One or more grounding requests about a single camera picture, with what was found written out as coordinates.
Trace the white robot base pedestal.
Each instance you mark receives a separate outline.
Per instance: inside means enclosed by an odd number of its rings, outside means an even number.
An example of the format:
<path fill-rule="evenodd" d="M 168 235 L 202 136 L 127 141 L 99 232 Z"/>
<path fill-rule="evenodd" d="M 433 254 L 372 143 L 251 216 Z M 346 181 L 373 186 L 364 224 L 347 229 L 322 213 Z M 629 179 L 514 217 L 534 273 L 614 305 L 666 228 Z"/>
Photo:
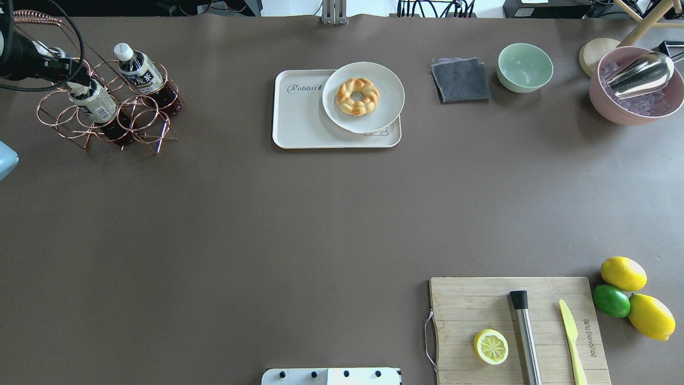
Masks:
<path fill-rule="evenodd" d="M 402 375 L 399 368 L 386 366 L 271 368 L 261 384 L 402 384 Z"/>

